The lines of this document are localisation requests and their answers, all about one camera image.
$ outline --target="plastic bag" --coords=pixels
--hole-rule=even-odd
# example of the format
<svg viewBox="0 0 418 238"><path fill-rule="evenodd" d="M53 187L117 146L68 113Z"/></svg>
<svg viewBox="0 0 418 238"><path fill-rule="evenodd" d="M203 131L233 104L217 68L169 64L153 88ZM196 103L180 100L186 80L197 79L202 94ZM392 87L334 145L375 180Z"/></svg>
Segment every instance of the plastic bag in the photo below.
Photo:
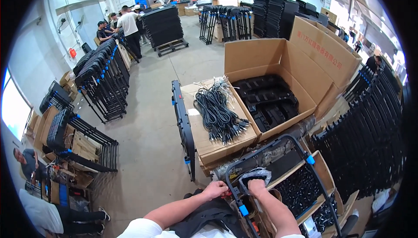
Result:
<svg viewBox="0 0 418 238"><path fill-rule="evenodd" d="M247 195L249 195L249 192L246 183L243 183L243 179L250 177L265 177L264 183L267 186L271 179L271 172L266 170L265 168L254 168L251 171L243 174L238 181L241 184L244 193Z"/></svg>

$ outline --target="sneaker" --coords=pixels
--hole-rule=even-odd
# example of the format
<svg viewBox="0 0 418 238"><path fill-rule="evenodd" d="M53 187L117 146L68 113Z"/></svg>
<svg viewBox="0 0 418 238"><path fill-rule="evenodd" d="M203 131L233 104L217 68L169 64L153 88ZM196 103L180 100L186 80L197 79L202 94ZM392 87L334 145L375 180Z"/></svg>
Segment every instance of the sneaker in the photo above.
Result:
<svg viewBox="0 0 418 238"><path fill-rule="evenodd" d="M104 217L104 220L108 220L108 221L110 221L110 215L103 209L103 207L99 207L99 212L104 212L104 214L105 214L105 217Z"/></svg>
<svg viewBox="0 0 418 238"><path fill-rule="evenodd" d="M100 232L97 232L97 234L98 234L98 235L102 235L102 234L103 234L103 232L104 232L104 230L105 230L105 225L104 225L104 224L102 224L102 227L103 227L103 229L102 229Z"/></svg>

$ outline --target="black shirt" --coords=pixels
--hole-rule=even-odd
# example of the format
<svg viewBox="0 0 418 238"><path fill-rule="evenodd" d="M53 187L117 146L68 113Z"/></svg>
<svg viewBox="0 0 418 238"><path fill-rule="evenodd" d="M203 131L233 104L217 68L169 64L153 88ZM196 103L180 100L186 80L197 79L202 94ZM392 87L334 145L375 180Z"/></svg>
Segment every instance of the black shirt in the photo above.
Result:
<svg viewBox="0 0 418 238"><path fill-rule="evenodd" d="M41 172L45 171L45 165L38 161L38 169L35 169L35 151L33 149L25 149L22 152L22 155L26 159L26 164L20 164L22 166L22 171L24 173L24 176L28 181L30 181L30 177L32 175L32 172L35 171L35 178L36 180L40 180Z"/></svg>
<svg viewBox="0 0 418 238"><path fill-rule="evenodd" d="M107 37L104 29L97 30L96 36L97 36L98 39Z"/></svg>

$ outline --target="gray floor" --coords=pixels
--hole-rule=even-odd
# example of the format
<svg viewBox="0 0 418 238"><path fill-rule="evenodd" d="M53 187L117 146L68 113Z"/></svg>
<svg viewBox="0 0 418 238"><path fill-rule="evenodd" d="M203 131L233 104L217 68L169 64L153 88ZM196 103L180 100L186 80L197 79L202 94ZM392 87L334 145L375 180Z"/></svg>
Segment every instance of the gray floor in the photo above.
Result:
<svg viewBox="0 0 418 238"><path fill-rule="evenodd" d="M150 45L141 48L142 61L130 69L123 119L103 125L89 106L78 112L120 143L118 173L102 173L94 183L94 207L102 206L112 216L104 237L118 236L131 220L210 182L198 162L196 182L190 182L171 105L171 81L187 85L222 76L224 45L214 40L206 46L199 40L197 16L182 16L181 22L188 48L161 58Z"/></svg>

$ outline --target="black power cable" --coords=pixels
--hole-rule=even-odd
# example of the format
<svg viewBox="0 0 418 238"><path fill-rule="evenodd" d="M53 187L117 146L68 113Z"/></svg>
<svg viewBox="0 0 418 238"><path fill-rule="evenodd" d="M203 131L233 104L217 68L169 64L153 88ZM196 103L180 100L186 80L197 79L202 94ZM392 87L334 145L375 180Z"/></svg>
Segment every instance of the black power cable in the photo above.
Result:
<svg viewBox="0 0 418 238"><path fill-rule="evenodd" d="M201 88L195 95L193 106L202 116L203 126L209 131L210 141L220 140L225 145L249 125L227 107L227 97L220 91L219 84L209 89Z"/></svg>

